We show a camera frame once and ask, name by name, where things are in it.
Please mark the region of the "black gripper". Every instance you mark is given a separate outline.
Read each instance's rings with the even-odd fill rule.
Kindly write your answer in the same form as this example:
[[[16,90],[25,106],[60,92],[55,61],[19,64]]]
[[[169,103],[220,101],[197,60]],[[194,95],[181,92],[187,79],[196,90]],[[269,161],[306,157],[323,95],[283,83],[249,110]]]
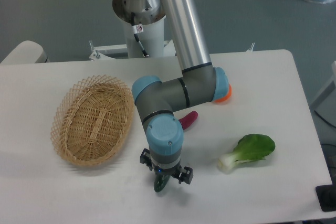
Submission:
[[[150,153],[146,148],[140,155],[140,163],[145,164],[150,171],[154,171],[157,175],[169,175],[178,180],[178,183],[190,184],[193,179],[193,169],[180,166],[181,153],[174,155],[159,155]]]

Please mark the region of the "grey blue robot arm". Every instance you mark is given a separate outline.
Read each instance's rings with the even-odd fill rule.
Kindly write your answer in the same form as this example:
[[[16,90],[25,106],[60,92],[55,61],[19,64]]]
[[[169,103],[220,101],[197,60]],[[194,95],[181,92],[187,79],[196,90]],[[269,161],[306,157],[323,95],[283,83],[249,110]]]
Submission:
[[[132,86],[149,145],[140,162],[156,176],[190,184],[193,170],[180,165],[184,133],[174,112],[217,101],[229,93],[224,70],[212,65],[194,1],[113,0],[113,10],[126,24],[128,53],[134,57],[161,56],[163,38],[154,26],[165,19],[169,22],[182,76],[166,82],[145,76]]]

